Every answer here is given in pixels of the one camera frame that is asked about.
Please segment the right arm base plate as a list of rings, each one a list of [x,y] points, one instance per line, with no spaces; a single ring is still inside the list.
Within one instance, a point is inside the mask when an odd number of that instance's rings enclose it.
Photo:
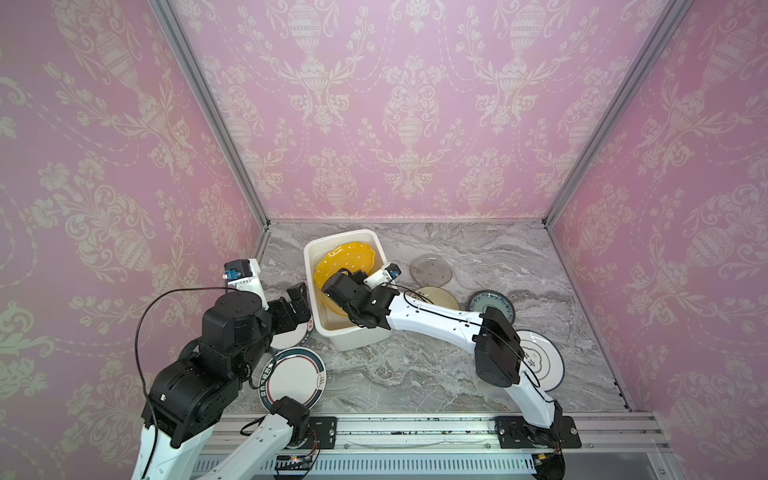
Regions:
[[[574,419],[555,418],[551,428],[528,424],[522,416],[498,416],[493,419],[494,431],[502,449],[579,449],[582,441]]]

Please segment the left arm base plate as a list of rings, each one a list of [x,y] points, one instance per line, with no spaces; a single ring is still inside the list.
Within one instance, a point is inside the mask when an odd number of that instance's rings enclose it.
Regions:
[[[295,426],[280,415],[269,414],[252,431],[252,437],[263,447],[332,450],[337,431],[338,418],[334,416],[311,416]]]

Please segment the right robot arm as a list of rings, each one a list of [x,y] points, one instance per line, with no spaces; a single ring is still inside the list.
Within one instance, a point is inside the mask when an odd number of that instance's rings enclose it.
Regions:
[[[468,352],[474,358],[476,375],[503,389],[518,406],[530,441],[537,446],[562,447],[562,407],[542,389],[526,364],[520,337],[500,310],[438,307],[385,283],[372,287],[344,269],[332,275],[321,291],[361,328],[418,333]]]

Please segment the white plate dark green rim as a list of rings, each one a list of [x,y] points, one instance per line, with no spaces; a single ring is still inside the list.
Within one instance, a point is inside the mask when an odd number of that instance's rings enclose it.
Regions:
[[[293,347],[304,346],[312,336],[314,331],[314,320],[312,317],[306,323],[300,323],[289,332],[276,334],[270,344],[272,351],[281,351]]]

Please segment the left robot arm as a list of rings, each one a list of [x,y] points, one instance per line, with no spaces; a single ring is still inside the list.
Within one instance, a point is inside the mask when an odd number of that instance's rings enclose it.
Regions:
[[[201,336],[190,341],[179,359],[164,368],[151,386],[140,373],[144,426],[153,430],[149,457],[138,462],[145,479],[160,434],[179,447],[218,422],[224,409],[252,381],[252,370],[269,352],[273,338],[310,319],[307,287],[288,289],[288,299],[265,302],[253,292],[224,287],[224,294],[202,317]]]

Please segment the yellow polka dot plate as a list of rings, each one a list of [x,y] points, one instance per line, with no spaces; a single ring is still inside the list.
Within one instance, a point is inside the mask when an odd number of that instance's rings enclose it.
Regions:
[[[349,270],[351,273],[363,271],[366,274],[371,274],[374,270],[375,260],[374,249],[362,242],[349,242],[325,254],[315,267],[312,276],[322,304],[334,314],[346,318],[347,314],[323,294],[321,289],[326,281],[341,269]]]

